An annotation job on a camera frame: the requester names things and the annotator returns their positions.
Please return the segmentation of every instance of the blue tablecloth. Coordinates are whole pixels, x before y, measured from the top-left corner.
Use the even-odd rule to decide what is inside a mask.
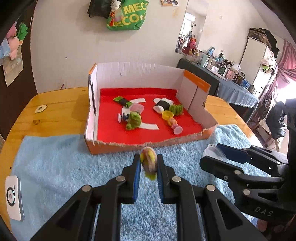
[[[196,64],[194,65],[220,82],[216,93],[217,97],[220,97],[221,99],[225,100],[228,104],[232,103],[235,105],[241,105],[248,108],[254,108],[254,110],[257,109],[259,100],[249,91],[230,80],[224,80],[218,77],[217,75],[209,71],[207,68],[201,67]]]

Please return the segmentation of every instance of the blue gripper pad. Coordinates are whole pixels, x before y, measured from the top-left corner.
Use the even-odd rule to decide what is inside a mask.
[[[135,178],[133,180],[133,200],[134,200],[134,202],[137,201],[137,197],[138,197],[140,174],[141,174],[141,163],[140,163],[140,159],[139,159],[137,162],[137,167],[136,167],[136,171],[135,171]]]
[[[217,147],[225,154],[228,160],[236,161],[241,164],[249,162],[250,160],[248,153],[244,150],[226,146],[223,144],[217,144]]]
[[[162,181],[161,171],[159,168],[157,168],[157,184],[158,184],[159,198],[163,203],[163,181]]]

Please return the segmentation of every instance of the yellow table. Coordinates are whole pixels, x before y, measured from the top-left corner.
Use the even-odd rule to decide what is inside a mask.
[[[35,114],[39,105],[45,111]],[[236,124],[253,145],[261,146],[251,129],[224,100],[208,96],[206,109],[220,125]],[[0,154],[0,214],[10,227],[5,201],[5,178],[10,175],[16,153],[25,136],[58,136],[83,134],[89,111],[88,88],[73,88],[46,92],[35,96],[14,123]]]

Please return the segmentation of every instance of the red felt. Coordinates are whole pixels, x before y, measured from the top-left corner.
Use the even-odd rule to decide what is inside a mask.
[[[106,143],[115,142],[135,145],[147,142],[161,142],[170,138],[201,132],[201,125],[196,123],[186,110],[184,110],[183,115],[175,117],[178,124],[183,128],[183,132],[180,135],[175,135],[167,121],[153,110],[155,105],[153,102],[154,98],[167,98],[173,100],[174,104],[180,104],[175,96],[176,93],[176,90],[157,88],[101,89],[98,140]],[[118,123],[117,113],[121,114],[122,106],[113,100],[117,96],[122,96],[127,100],[145,98],[146,103],[140,103],[145,107],[141,114],[142,122],[157,124],[159,130],[136,128],[127,131],[125,129],[127,122]]]

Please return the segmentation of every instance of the pink bottle cap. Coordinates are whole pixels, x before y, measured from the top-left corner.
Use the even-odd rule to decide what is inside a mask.
[[[179,135],[181,134],[183,131],[183,128],[181,126],[177,126],[175,129],[174,129],[174,134],[175,135]]]

